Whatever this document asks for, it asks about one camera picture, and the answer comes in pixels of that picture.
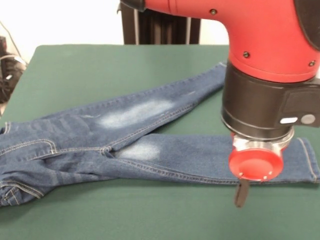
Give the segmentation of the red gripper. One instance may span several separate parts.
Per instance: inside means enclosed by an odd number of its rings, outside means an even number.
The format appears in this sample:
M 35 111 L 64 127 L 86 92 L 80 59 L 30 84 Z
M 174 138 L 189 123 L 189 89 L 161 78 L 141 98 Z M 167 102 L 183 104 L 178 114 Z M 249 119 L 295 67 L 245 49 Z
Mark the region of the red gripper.
M 284 168 L 283 141 L 258 141 L 232 135 L 232 151 L 228 166 L 240 180 L 237 185 L 234 205 L 242 208 L 249 194 L 250 182 L 266 182 L 276 178 Z

